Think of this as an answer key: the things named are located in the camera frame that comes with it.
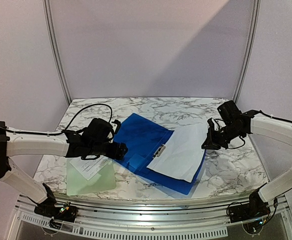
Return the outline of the blue file folder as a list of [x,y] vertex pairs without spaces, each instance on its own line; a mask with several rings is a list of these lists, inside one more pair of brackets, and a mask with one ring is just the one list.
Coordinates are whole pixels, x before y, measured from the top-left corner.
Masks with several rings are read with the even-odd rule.
[[144,179],[188,195],[200,173],[205,155],[192,182],[177,180],[147,168],[154,159],[153,154],[162,144],[166,144],[174,130],[169,130],[136,113],[131,114],[122,122],[114,138],[117,142],[125,143],[128,148],[128,152],[122,160],[118,161],[118,164]]

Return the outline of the metal folder clip mechanism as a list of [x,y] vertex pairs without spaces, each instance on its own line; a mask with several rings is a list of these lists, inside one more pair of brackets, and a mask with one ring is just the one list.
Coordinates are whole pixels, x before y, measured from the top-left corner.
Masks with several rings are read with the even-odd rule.
[[156,150],[156,152],[153,154],[153,158],[155,158],[155,157],[159,157],[159,156],[163,153],[163,151],[165,150],[165,148],[166,148],[165,144],[162,144],[162,145]]

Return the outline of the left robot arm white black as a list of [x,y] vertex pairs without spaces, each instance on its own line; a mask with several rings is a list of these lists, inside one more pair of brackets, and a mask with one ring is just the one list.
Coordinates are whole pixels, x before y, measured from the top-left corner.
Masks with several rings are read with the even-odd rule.
[[64,129],[61,132],[34,132],[9,128],[0,121],[0,181],[15,188],[49,217],[60,213],[51,189],[38,183],[21,170],[11,157],[23,155],[51,155],[65,158],[96,160],[105,156],[122,160],[128,151],[124,143],[115,142],[121,123],[94,118],[81,130]]

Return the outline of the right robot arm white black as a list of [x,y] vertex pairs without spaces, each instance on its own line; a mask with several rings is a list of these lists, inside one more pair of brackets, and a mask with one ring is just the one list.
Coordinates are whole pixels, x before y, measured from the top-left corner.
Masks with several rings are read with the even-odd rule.
[[[217,108],[225,126],[215,130],[210,118],[207,137],[201,148],[204,150],[228,149],[231,140],[250,134],[264,136],[292,147],[292,121],[274,117],[260,110],[241,112],[234,101],[229,100]],[[256,197],[245,206],[248,218],[255,218],[264,209],[264,204],[292,189],[292,168],[266,183],[256,191]]]

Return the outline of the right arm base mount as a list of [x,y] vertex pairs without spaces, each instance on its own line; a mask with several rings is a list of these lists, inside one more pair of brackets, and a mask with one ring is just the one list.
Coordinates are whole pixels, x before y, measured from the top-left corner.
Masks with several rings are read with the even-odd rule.
[[264,202],[259,196],[259,190],[254,190],[248,198],[248,203],[242,204],[238,201],[227,206],[226,215],[231,223],[243,222],[242,227],[249,235],[258,235],[263,227],[274,217],[278,207],[278,199],[273,200],[274,211],[271,214],[269,204]]

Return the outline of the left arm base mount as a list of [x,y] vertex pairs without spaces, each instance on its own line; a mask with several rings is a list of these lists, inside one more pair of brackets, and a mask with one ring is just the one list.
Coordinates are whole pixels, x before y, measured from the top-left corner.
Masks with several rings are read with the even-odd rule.
[[44,183],[45,190],[47,191],[47,199],[42,203],[37,203],[34,209],[34,213],[44,217],[50,218],[49,227],[60,230],[62,222],[74,223],[77,217],[78,208],[71,205],[70,202],[62,204],[62,206],[56,206],[56,198],[51,189]]

